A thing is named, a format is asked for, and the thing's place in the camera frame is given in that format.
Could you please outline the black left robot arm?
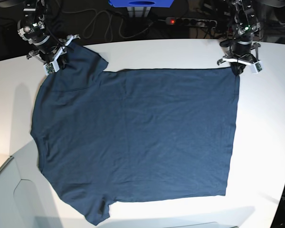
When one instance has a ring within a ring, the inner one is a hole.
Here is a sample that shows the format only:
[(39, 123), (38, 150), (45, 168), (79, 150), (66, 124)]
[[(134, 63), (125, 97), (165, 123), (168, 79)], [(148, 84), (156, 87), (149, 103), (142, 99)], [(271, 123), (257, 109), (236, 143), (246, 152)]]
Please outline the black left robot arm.
[(261, 45), (254, 42), (255, 33), (259, 31), (260, 23), (257, 20), (250, 0), (228, 0), (232, 16), (232, 38), (220, 42), (226, 48), (225, 55), (217, 64), (228, 62), (234, 75), (239, 76), (245, 67), (249, 67), (252, 74), (263, 70), (263, 63), (259, 59), (258, 49)]

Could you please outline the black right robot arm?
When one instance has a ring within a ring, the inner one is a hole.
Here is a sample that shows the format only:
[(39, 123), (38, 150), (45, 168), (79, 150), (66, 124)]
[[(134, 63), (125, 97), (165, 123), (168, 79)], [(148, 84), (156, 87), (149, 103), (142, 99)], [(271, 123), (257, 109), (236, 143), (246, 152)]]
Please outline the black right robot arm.
[(74, 51), (69, 45), (78, 34), (57, 38), (50, 30), (47, 15), (49, 5), (45, 0), (27, 0), (24, 5), (24, 18), (17, 24), (18, 35), (30, 45), (26, 59), (36, 58), (43, 64), (46, 75), (56, 73), (67, 65), (67, 52)]

